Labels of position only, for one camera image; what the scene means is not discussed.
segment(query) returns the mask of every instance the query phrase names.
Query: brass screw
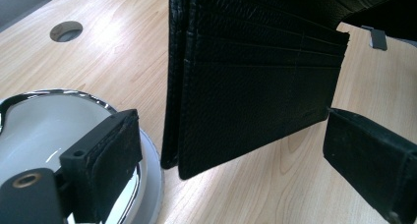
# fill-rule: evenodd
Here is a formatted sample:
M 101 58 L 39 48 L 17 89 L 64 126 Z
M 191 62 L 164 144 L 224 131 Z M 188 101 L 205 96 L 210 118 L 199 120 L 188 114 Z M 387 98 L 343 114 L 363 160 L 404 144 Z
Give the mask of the brass screw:
M 40 180 L 40 174 L 39 173 L 29 173 L 25 176 L 22 176 L 18 179 L 16 179 L 13 182 L 13 187 L 17 189 L 30 187 L 31 185 L 35 184 L 37 181 Z

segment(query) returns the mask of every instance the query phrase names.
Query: wooden desk surface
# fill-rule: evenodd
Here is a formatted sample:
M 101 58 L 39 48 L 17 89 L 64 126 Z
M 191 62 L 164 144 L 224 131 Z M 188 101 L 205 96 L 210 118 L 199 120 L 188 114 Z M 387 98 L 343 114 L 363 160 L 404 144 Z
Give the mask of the wooden desk surface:
M 84 26 L 57 43 L 51 29 Z M 360 113 L 417 142 L 417 48 L 351 34 L 333 107 Z M 165 110 L 168 0 L 53 0 L 0 33 L 0 98 L 65 87 L 119 110 L 137 108 L 160 151 Z M 386 223 L 324 160 L 326 122 L 188 181 L 165 172 L 158 223 Z

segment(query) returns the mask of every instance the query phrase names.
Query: leather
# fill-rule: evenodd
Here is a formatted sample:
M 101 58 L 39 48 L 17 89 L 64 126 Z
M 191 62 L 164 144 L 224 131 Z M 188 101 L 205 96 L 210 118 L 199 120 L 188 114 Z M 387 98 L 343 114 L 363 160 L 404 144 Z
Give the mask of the leather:
M 188 179 L 325 120 L 349 38 L 387 0 L 169 0 L 161 166 Z
M 76 222 L 105 223 L 143 158 L 138 119 L 136 109 L 113 114 L 60 155 Z
M 389 223 L 417 216 L 417 144 L 348 111 L 331 109 L 326 160 Z

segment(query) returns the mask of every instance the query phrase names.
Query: black leather wallet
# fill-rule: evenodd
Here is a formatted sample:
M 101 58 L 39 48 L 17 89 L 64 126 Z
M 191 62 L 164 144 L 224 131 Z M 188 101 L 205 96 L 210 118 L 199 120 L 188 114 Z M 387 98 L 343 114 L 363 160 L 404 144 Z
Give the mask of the black leather wallet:
M 161 166 L 182 179 L 328 117 L 351 14 L 387 0 L 169 0 Z

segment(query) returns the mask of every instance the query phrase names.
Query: desk hole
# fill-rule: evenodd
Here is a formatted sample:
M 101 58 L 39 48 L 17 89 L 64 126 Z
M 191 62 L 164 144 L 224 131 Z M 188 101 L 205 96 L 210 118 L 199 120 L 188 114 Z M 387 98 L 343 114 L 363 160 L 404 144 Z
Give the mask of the desk hole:
M 68 21 L 55 26 L 49 36 L 57 42 L 67 42 L 77 38 L 83 32 L 83 26 L 75 21 Z

